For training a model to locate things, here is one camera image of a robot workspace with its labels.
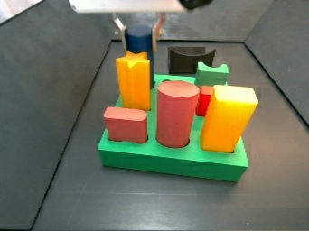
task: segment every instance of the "black block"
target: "black block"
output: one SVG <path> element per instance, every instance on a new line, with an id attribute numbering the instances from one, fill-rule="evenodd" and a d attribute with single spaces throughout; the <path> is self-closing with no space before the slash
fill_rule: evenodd
<path id="1" fill-rule="evenodd" d="M 168 47 L 168 73 L 192 74 L 197 62 L 212 67 L 216 50 L 204 53 L 204 47 Z"/>

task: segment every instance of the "shape sorter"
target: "shape sorter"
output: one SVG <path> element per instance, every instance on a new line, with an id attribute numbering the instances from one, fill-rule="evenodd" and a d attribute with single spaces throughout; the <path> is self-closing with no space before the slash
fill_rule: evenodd
<path id="1" fill-rule="evenodd" d="M 203 117 L 195 116 L 191 125 L 189 143 L 183 148 L 167 148 L 155 140 L 156 128 L 156 86 L 165 80 L 193 83 L 193 78 L 155 75 L 151 90 L 151 111 L 146 111 L 148 141 L 142 144 L 112 142 L 104 131 L 97 150 L 104 166 L 152 171 L 213 180 L 237 181 L 248 162 L 241 139 L 236 142 L 233 153 L 208 152 L 200 149 Z"/>

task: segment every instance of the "green block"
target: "green block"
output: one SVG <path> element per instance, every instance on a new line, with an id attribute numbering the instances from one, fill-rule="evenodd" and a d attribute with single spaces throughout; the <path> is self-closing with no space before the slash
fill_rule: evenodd
<path id="1" fill-rule="evenodd" d="M 228 66 L 221 64 L 219 67 L 212 68 L 205 66 L 201 62 L 197 63 L 197 70 L 195 74 L 196 86 L 213 86 L 224 85 L 228 78 Z"/>
<path id="2" fill-rule="evenodd" d="M 201 117 L 193 117 L 189 143 L 185 147 L 177 149 L 165 148 L 156 142 L 156 86 L 165 79 L 193 82 L 193 78 L 189 77 L 155 75 L 151 111 L 146 112 L 148 141 L 144 144 L 112 142 L 108 140 L 105 130 L 97 146 L 102 165 L 138 171 L 237 181 L 248 167 L 241 139 L 236 143 L 232 154 L 203 151 L 199 146 L 199 133 L 203 126 Z"/>

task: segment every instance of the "gray table surface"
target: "gray table surface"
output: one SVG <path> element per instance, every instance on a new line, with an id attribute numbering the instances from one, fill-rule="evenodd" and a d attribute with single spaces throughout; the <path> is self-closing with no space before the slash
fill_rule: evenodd
<path id="1" fill-rule="evenodd" d="M 259 106 L 243 134 L 251 166 L 240 181 L 102 167 L 101 113 L 117 99 L 114 58 L 122 56 L 113 42 L 33 229 L 309 229 L 309 132 L 287 100 L 243 44 L 160 42 L 156 73 L 167 73 L 168 46 L 215 48 L 228 84 L 255 90 Z"/>

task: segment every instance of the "gray wall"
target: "gray wall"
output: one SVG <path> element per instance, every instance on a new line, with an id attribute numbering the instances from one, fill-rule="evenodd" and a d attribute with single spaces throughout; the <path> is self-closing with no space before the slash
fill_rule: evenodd
<path id="1" fill-rule="evenodd" d="M 213 0 L 199 11 L 167 14 L 163 39 L 243 42 L 271 3 L 272 0 Z M 155 14 L 120 14 L 118 18 L 126 26 L 156 22 Z"/>
<path id="2" fill-rule="evenodd" d="M 0 27 L 0 229 L 29 229 L 109 38 L 46 0 Z"/>
<path id="3" fill-rule="evenodd" d="M 309 1 L 276 0 L 244 43 L 309 124 Z"/>

